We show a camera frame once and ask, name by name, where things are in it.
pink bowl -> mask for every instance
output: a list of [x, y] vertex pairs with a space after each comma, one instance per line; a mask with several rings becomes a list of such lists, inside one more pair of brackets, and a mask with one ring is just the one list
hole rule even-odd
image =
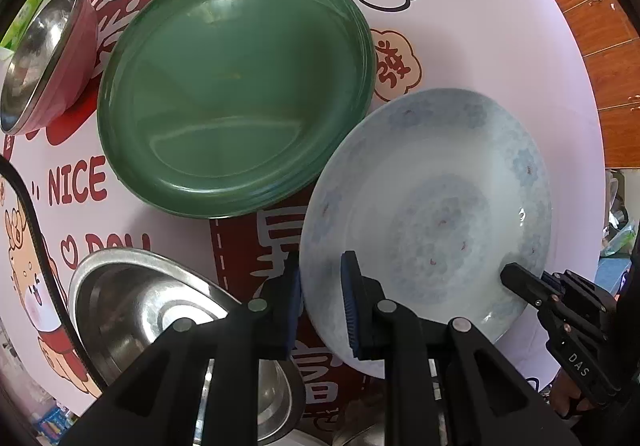
[[0, 95], [0, 127], [21, 135], [47, 126], [91, 78], [97, 16], [90, 0], [50, 0], [20, 40]]

teal object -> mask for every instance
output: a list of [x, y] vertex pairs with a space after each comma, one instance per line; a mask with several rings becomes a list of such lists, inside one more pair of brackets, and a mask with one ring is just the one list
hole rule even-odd
[[318, 176], [366, 114], [375, 64], [352, 0], [152, 0], [102, 77], [100, 141], [145, 202], [242, 215]]

metal bowl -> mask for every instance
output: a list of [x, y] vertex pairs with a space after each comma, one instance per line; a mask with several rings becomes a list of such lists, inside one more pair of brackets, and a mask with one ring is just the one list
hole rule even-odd
[[91, 77], [97, 17], [90, 0], [50, 0], [9, 64], [0, 95], [0, 128], [20, 135], [47, 126], [76, 102]]
[[[179, 318], [224, 318], [239, 302], [183, 266], [140, 249], [104, 249], [87, 256], [69, 288], [69, 315], [92, 362], [111, 384], [162, 331]], [[196, 437], [202, 432], [213, 360], [204, 379]], [[287, 434], [305, 405], [302, 376], [291, 361], [261, 360], [258, 441]]]

round table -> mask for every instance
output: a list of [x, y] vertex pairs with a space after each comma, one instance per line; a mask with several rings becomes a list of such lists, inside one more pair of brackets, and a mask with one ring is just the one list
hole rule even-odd
[[[110, 50], [149, 0], [92, 1], [100, 22], [94, 79], [62, 118], [37, 133], [7, 139], [4, 148], [33, 194], [63, 288], [89, 252], [132, 245], [197, 270], [241, 300], [258, 295], [262, 282], [282, 273], [286, 253], [297, 247], [312, 186], [257, 213], [211, 221], [168, 215], [129, 193], [104, 159], [95, 97]], [[457, 87], [483, 93], [511, 111], [536, 140], [550, 178], [554, 221], [546, 270], [571, 269], [593, 279], [604, 212], [602, 139], [589, 78], [554, 0], [354, 1], [370, 24], [378, 56], [371, 108], [410, 90]], [[7, 235], [20, 231], [15, 208], [8, 191]], [[9, 238], [5, 242], [10, 249]], [[1, 264], [0, 317], [15, 349], [36, 381], [81, 414], [94, 400], [91, 390], [47, 364], [38, 339], [46, 329], [23, 309], [9, 259]], [[545, 386], [558, 369], [545, 341], [529, 308], [498, 348], [524, 376]], [[316, 430], [330, 431], [340, 408], [369, 381], [333, 356], [305, 317], [293, 357], [305, 380], [305, 419]]]

screw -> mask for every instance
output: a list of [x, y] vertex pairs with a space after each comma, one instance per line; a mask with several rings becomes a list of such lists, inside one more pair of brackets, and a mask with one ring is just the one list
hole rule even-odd
[[174, 321], [174, 330], [176, 332], [186, 332], [193, 325], [193, 320], [189, 318], [180, 318]]
[[392, 302], [391, 300], [380, 300], [378, 302], [378, 310], [380, 312], [391, 314], [392, 312], [395, 312], [397, 308], [398, 305], [396, 305], [396, 303]]
[[251, 300], [246, 306], [251, 312], [262, 312], [267, 308], [268, 303], [267, 300], [256, 298]]
[[452, 325], [458, 332], [468, 332], [471, 330], [471, 321], [466, 318], [456, 318], [453, 320]]

